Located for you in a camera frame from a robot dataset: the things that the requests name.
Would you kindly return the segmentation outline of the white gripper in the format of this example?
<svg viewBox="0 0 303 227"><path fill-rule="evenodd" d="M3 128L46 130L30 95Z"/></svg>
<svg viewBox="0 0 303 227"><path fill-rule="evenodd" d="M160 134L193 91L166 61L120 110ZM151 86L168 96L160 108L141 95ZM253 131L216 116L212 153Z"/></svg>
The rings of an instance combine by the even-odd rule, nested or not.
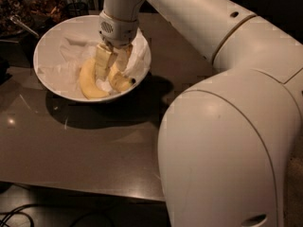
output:
<svg viewBox="0 0 303 227"><path fill-rule="evenodd" d="M105 44L97 45L95 55L95 73L97 79L106 80L110 67L115 61L117 68L121 72L126 70L133 51L131 43L136 37L137 29L138 21L122 21L107 15L104 11L100 13L98 31L102 40L120 49L117 49L115 52L112 47Z"/></svg>

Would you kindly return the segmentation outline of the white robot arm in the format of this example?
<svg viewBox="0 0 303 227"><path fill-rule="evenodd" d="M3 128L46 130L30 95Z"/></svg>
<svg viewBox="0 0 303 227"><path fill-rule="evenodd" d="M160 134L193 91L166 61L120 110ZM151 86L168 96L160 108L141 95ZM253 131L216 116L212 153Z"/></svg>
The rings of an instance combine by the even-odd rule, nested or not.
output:
<svg viewBox="0 0 303 227"><path fill-rule="evenodd" d="M159 129L171 227L284 227L287 161L303 118L303 48L230 0L104 0L99 33L128 45L151 4L217 73L186 89Z"/></svg>

